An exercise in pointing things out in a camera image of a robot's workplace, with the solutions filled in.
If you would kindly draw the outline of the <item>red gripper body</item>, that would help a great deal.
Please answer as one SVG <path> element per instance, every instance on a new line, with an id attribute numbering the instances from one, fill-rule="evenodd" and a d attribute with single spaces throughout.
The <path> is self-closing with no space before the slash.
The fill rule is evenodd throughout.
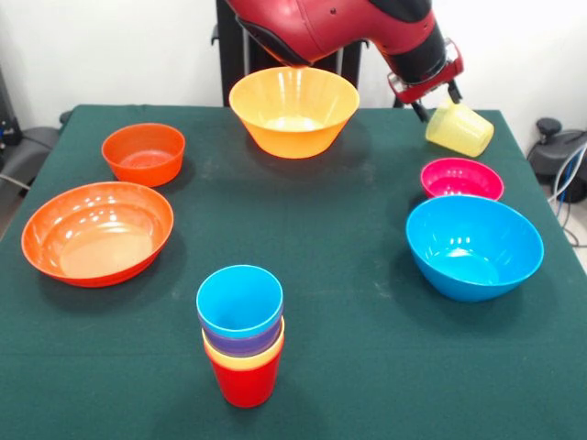
<path id="1" fill-rule="evenodd" d="M 459 48 L 452 39 L 445 40 L 445 52 L 446 61 L 442 68 L 424 82 L 408 84 L 395 73 L 389 73 L 388 83 L 395 98 L 403 104 L 411 104 L 419 101 L 438 87 L 449 85 L 451 80 L 456 81 L 456 77 L 463 72 L 463 59 Z"/>

